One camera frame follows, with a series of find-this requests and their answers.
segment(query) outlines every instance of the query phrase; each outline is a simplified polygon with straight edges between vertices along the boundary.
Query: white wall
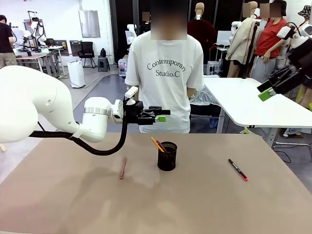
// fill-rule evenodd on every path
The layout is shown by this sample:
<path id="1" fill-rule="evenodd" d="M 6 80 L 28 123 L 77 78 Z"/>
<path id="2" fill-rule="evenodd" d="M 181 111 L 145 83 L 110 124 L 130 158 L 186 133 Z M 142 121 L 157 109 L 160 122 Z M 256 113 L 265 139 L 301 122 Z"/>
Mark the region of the white wall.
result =
<path id="1" fill-rule="evenodd" d="M 287 2 L 287 21 L 293 21 L 298 26 L 304 21 L 304 18 L 298 15 L 298 12 L 303 9 L 305 5 L 311 5 L 312 0 L 286 0 Z"/>
<path id="2" fill-rule="evenodd" d="M 112 64 L 114 50 L 109 0 L 82 0 L 82 9 L 98 11 L 101 38 L 82 38 L 79 0 L 0 0 L 0 15 L 5 15 L 12 26 L 24 29 L 22 22 L 28 19 L 27 11 L 37 11 L 37 16 L 43 20 L 47 38 L 67 40 L 70 54 L 70 40 L 92 41 L 95 55 L 100 55 L 104 48 Z M 79 59 L 72 56 L 62 58 L 63 62 Z"/>

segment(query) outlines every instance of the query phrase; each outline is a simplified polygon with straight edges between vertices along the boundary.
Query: marker with red cap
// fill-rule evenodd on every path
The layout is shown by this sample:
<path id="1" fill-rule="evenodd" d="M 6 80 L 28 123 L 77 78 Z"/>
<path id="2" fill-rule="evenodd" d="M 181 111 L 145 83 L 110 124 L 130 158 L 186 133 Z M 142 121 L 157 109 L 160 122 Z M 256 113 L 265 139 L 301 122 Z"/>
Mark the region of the marker with red cap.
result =
<path id="1" fill-rule="evenodd" d="M 237 172 L 243 177 L 244 181 L 248 181 L 248 177 L 236 166 L 236 164 L 229 159 L 230 164 L 237 170 Z"/>

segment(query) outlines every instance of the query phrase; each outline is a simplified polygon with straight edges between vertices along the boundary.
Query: black mesh pen holder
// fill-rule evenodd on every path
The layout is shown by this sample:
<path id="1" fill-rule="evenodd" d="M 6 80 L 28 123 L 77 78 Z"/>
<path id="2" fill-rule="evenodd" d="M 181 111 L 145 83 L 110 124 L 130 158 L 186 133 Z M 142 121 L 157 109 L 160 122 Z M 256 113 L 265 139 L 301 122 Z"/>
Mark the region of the black mesh pen holder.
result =
<path id="1" fill-rule="evenodd" d="M 162 171 L 172 171 L 176 168 L 176 144 L 172 142 L 162 142 L 162 146 L 166 149 L 167 153 L 158 150 L 158 168 Z"/>

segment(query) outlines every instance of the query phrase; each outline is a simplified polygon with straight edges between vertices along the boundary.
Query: white t-shirt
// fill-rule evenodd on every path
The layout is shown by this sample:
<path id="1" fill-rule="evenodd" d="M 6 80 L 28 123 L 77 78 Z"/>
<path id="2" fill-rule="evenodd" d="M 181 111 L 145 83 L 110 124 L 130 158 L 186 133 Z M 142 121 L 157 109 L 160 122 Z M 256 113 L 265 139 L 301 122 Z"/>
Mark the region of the white t-shirt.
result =
<path id="1" fill-rule="evenodd" d="M 161 106 L 171 110 L 166 122 L 140 126 L 142 133 L 190 131 L 188 88 L 203 87 L 203 50 L 191 36 L 187 40 L 151 40 L 144 33 L 132 43 L 126 84 L 139 85 L 144 108 Z"/>

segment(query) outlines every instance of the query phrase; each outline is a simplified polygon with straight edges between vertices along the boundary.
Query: man in white t-shirt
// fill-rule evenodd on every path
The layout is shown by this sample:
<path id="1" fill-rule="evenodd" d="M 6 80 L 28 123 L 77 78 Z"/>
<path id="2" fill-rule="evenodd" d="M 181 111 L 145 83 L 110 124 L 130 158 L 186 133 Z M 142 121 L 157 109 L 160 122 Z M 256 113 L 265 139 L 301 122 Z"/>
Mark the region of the man in white t-shirt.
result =
<path id="1" fill-rule="evenodd" d="M 187 2 L 183 3 L 153 0 L 152 32 L 138 36 L 130 48 L 125 83 L 139 87 L 138 99 L 145 109 L 171 110 L 167 122 L 140 126 L 142 133 L 190 131 L 189 98 L 203 87 L 203 50 L 186 35 Z"/>

